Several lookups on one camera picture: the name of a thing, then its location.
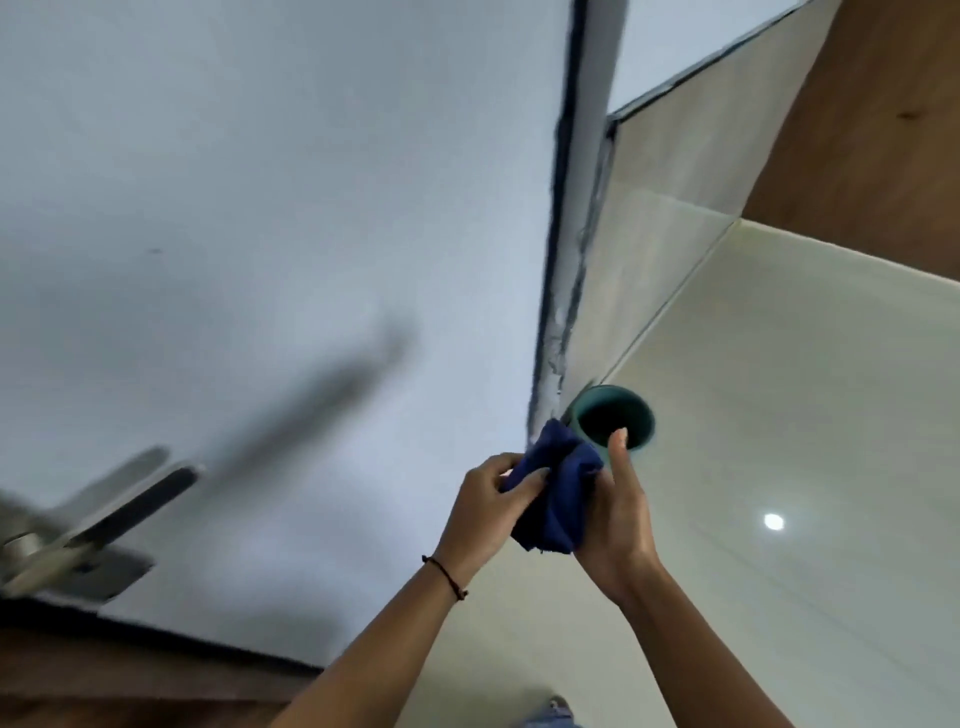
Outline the person's left hand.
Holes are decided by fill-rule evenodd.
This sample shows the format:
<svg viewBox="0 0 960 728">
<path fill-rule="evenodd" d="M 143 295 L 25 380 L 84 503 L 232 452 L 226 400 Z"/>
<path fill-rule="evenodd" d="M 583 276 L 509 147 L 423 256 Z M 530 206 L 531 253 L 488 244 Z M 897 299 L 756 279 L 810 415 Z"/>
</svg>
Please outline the person's left hand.
<svg viewBox="0 0 960 728">
<path fill-rule="evenodd" d="M 510 517 L 500 496 L 501 486 L 521 460 L 519 453 L 493 455 L 464 476 L 438 545 L 428 558 L 455 587 L 459 600 L 520 519 Z"/>
</svg>

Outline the person's right hand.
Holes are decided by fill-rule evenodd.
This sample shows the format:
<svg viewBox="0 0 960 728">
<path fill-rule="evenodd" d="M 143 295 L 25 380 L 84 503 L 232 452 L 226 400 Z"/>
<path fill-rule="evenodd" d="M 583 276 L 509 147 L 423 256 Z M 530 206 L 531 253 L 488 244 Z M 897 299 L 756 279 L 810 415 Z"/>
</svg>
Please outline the person's right hand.
<svg viewBox="0 0 960 728">
<path fill-rule="evenodd" d="M 663 570 L 649 504 L 639 495 L 618 495 L 609 464 L 597 474 L 586 507 L 583 539 L 575 556 L 587 576 L 617 607 L 630 604 L 649 577 Z"/>
</svg>

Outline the dark blue cloth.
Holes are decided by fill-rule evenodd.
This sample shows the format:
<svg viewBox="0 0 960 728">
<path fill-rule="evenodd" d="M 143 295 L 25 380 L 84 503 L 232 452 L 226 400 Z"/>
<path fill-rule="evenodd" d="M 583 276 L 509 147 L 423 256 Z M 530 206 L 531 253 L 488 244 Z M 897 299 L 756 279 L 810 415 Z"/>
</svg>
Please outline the dark blue cloth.
<svg viewBox="0 0 960 728">
<path fill-rule="evenodd" d="M 512 529 L 512 539 L 527 552 L 578 550 L 595 479 L 603 468 L 600 454 L 590 443 L 560 420 L 548 420 L 500 487 L 501 492 L 510 492 L 535 471 L 548 471 L 542 491 Z"/>
</svg>

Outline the teal cup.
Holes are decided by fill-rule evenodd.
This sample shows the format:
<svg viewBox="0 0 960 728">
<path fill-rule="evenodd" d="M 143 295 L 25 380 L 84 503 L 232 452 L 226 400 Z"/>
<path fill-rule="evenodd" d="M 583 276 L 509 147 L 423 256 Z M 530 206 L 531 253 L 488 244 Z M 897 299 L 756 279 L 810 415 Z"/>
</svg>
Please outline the teal cup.
<svg viewBox="0 0 960 728">
<path fill-rule="evenodd" d="M 627 431 L 626 450 L 632 455 L 651 442 L 656 430 L 656 419 L 646 400 L 614 384 L 586 387 L 560 420 L 606 462 L 610 460 L 608 441 L 616 431 Z"/>
</svg>

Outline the person's right forearm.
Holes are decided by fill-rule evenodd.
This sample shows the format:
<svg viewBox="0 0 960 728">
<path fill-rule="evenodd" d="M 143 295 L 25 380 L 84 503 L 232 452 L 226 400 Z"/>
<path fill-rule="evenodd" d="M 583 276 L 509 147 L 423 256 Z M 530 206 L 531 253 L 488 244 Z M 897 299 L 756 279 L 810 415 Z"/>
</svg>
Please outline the person's right forearm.
<svg viewBox="0 0 960 728">
<path fill-rule="evenodd" d="M 621 580 L 615 603 L 677 728 L 795 728 L 662 565 Z"/>
</svg>

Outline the person's left forearm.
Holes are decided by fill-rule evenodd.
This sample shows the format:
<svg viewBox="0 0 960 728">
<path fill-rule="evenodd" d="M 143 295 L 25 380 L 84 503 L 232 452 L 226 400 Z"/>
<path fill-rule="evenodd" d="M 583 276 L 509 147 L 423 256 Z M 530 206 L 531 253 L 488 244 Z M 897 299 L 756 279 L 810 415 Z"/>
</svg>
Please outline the person's left forearm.
<svg viewBox="0 0 960 728">
<path fill-rule="evenodd" d="M 429 562 L 269 728 L 394 728 L 459 599 Z"/>
</svg>

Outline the blue denim trousers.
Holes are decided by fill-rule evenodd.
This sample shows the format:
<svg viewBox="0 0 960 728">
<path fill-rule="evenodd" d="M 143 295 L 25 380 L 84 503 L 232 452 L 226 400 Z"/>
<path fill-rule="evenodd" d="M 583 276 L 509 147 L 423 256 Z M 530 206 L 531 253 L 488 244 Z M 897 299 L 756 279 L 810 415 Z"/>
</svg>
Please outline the blue denim trousers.
<svg viewBox="0 0 960 728">
<path fill-rule="evenodd" d="M 513 728 L 582 728 L 582 726 L 576 721 L 567 701 L 554 695 L 522 718 Z"/>
</svg>

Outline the white door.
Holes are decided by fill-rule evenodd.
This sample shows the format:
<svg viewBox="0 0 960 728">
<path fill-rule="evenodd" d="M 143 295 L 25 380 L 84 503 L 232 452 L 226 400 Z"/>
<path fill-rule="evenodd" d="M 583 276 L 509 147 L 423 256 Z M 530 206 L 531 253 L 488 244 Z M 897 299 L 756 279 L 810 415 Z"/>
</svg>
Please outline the white door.
<svg viewBox="0 0 960 728">
<path fill-rule="evenodd" d="M 0 493 L 324 667 L 520 452 L 572 0 L 0 0 Z"/>
</svg>

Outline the brown wooden panel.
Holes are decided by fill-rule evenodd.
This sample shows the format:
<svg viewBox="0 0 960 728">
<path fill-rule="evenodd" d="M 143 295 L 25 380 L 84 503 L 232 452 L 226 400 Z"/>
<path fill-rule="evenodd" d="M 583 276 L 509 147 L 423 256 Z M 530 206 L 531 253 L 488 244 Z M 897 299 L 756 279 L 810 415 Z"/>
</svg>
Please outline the brown wooden panel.
<svg viewBox="0 0 960 728">
<path fill-rule="evenodd" d="M 960 282 L 960 0 L 842 0 L 743 216 Z"/>
</svg>

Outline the white door frame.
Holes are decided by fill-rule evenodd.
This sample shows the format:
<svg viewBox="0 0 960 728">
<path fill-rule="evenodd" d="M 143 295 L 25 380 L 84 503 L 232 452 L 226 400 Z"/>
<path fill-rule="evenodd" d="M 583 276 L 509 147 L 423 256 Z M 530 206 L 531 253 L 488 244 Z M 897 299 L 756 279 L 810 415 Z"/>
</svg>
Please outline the white door frame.
<svg viewBox="0 0 960 728">
<path fill-rule="evenodd" d="M 580 309 L 592 207 L 606 158 L 607 103 L 629 0 L 572 0 L 526 434 L 534 441 L 564 406 L 570 340 Z"/>
</svg>

